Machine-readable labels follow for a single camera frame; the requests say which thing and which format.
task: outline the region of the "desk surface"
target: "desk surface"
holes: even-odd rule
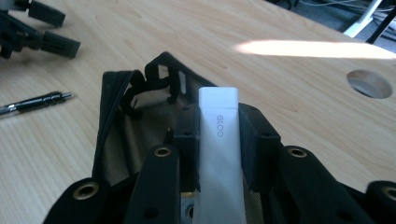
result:
[[[24,49],[0,59],[0,105],[49,91],[77,96],[0,119],[1,222],[41,222],[69,185],[90,176],[102,74],[143,70],[163,51],[237,87],[285,145],[313,151],[340,182],[365,190],[396,181],[396,94],[373,99],[347,82],[364,69],[396,90],[396,55],[259,0],[42,2],[66,14],[53,32],[79,40],[78,55]]]

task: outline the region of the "cable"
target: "cable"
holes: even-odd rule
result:
[[[341,7],[352,7],[349,8],[353,11],[357,11],[357,12],[364,12],[369,3],[366,1],[361,1],[361,0],[346,0],[346,1],[333,1],[333,0],[328,0],[329,3],[320,3],[320,4],[314,4],[314,3],[309,3],[309,2],[305,2],[305,1],[300,1],[300,3],[307,5],[307,6],[311,6],[311,7],[325,7],[325,6],[334,6],[334,5],[338,5]],[[357,6],[357,5],[352,5],[352,4],[348,4],[348,3],[352,3],[352,2],[359,2],[361,5]],[[375,12],[388,12],[391,11],[392,8],[383,8],[383,9],[376,9]]]
[[[345,0],[345,1],[339,1],[339,2],[330,2],[330,3],[319,3],[319,4],[313,4],[313,3],[308,3],[305,1],[300,1],[300,3],[311,6],[311,7],[325,7],[325,6],[331,6],[331,5],[342,5],[344,3],[350,3],[350,2],[361,2],[361,0]]]

